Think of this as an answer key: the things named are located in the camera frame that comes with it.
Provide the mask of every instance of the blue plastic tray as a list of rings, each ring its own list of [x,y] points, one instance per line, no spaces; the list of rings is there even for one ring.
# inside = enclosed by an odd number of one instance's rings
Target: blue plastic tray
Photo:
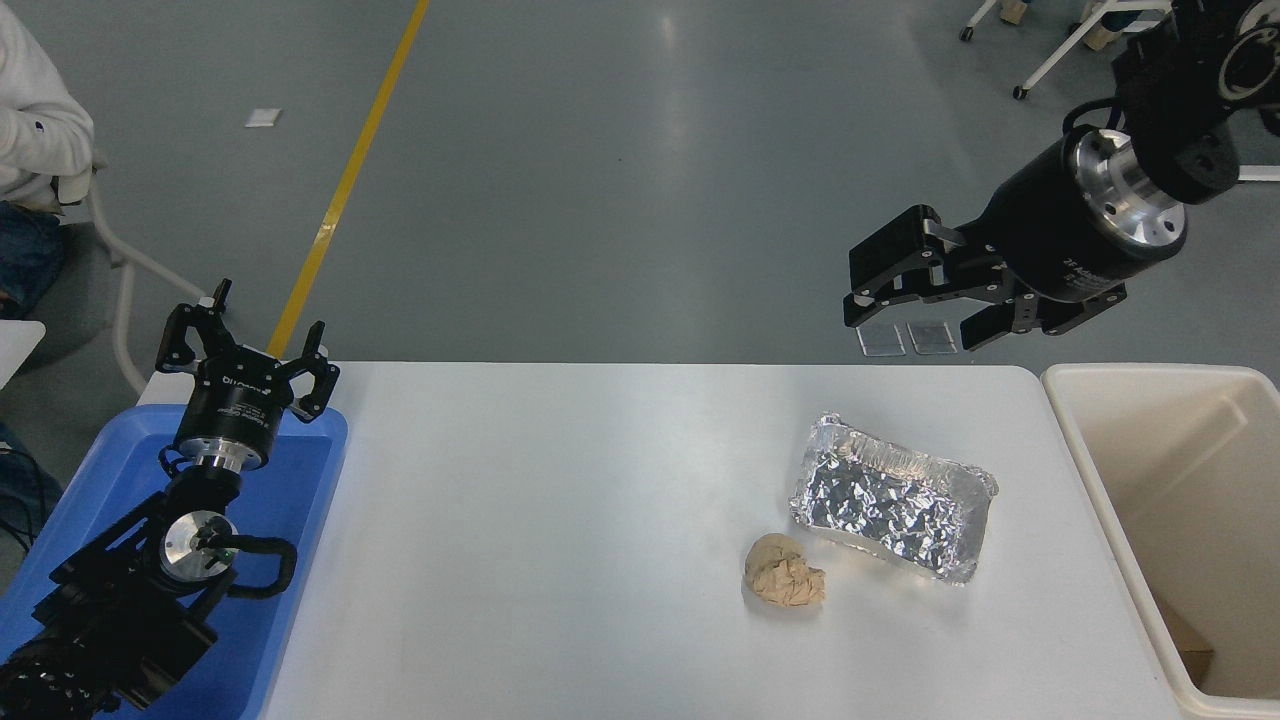
[[[0,662],[40,632],[31,611],[54,589],[49,573],[168,484],[156,454],[173,441],[184,409],[183,405],[133,407],[102,428],[31,556],[0,598]],[[243,474],[241,496],[227,514],[242,533],[283,537],[297,544],[298,566],[289,589],[265,601],[224,598],[207,620],[218,633],[218,643],[182,682],[145,712],[125,702],[118,712],[102,717],[257,717],[284,655],[320,528],[338,484],[346,442],[347,420],[335,410],[307,425],[285,414],[270,462]],[[274,557],[242,555],[236,560],[237,582],[270,583],[275,565]]]

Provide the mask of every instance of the crumpled aluminum foil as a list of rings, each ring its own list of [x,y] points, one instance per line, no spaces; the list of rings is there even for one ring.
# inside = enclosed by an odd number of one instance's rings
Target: crumpled aluminum foil
[[[791,516],[822,537],[925,577],[963,585],[978,568],[989,473],[818,419],[805,448]]]

